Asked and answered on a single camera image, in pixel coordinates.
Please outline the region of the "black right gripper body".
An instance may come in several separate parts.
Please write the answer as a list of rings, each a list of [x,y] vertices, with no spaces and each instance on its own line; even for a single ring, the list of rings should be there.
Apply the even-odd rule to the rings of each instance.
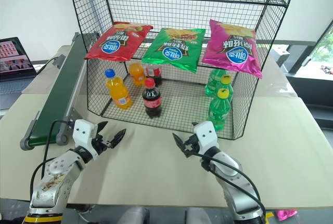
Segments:
[[[185,156],[188,158],[190,156],[197,156],[200,151],[199,139],[196,134],[191,135],[185,142]]]

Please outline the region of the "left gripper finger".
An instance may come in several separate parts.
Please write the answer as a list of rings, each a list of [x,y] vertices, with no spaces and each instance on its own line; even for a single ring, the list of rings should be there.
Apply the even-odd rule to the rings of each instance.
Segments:
[[[107,123],[108,123],[107,121],[102,121],[102,122],[98,123],[96,137],[100,136],[99,132],[104,129],[104,127],[107,125]]]
[[[114,136],[114,138],[109,142],[108,147],[109,148],[115,148],[122,141],[122,139],[124,138],[125,134],[126,134],[126,129],[123,129],[123,130],[119,131]]]

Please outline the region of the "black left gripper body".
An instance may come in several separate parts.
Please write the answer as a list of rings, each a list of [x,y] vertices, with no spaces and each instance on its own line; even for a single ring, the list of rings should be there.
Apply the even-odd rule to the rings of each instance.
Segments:
[[[99,156],[107,149],[112,148],[112,143],[110,141],[104,141],[102,135],[96,134],[96,137],[92,139],[92,147]]]

